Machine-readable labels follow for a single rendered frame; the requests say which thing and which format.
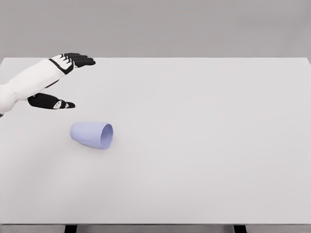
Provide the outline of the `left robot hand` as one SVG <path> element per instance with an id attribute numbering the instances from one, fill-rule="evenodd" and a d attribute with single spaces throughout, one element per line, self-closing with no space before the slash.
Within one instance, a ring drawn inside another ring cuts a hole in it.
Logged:
<path id="1" fill-rule="evenodd" d="M 53 95 L 44 94 L 46 89 L 75 69 L 92 66 L 95 60 L 79 53 L 62 53 L 25 69 L 8 83 L 16 93 L 17 102 L 26 100 L 32 107 L 43 109 L 71 109 L 73 102 L 62 100 Z"/>

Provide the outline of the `lavender plastic cup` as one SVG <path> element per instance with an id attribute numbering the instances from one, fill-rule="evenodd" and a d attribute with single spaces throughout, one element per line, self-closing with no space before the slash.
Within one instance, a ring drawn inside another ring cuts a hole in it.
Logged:
<path id="1" fill-rule="evenodd" d="M 113 140 L 113 127 L 105 122 L 76 122 L 71 126 L 73 140 L 97 149 L 106 150 Z"/>

